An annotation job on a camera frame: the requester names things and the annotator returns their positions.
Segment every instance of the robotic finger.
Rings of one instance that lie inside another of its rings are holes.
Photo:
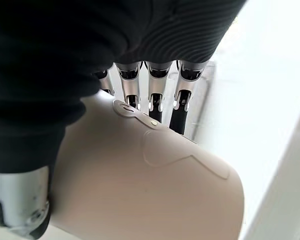
[[[112,96],[115,95],[115,88],[112,84],[111,74],[108,70],[97,71],[94,75],[99,79],[101,83],[101,89]]]
[[[181,60],[178,81],[174,94],[170,129],[179,134],[185,133],[187,114],[197,81],[200,79],[208,61],[192,63]]]
[[[172,61],[167,63],[147,62],[149,74],[148,101],[149,116],[162,122],[163,101],[168,73]]]
[[[131,64],[115,64],[121,79],[124,101],[131,107],[140,110],[139,73],[141,61]]]

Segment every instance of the black cloth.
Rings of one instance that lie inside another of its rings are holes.
[[[0,173],[53,166],[113,62],[208,60],[244,0],[0,0]]]

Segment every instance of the beige plastic object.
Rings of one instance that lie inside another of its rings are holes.
[[[67,129],[51,223],[83,240],[237,240],[238,174],[224,161],[100,91]]]

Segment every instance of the white wall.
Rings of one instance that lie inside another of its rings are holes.
[[[300,116],[300,0],[249,0],[213,60],[195,140],[241,176],[243,238]]]

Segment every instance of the silver metal cylinder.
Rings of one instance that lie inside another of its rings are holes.
[[[0,173],[0,205],[4,224],[26,237],[47,215],[49,168]]]

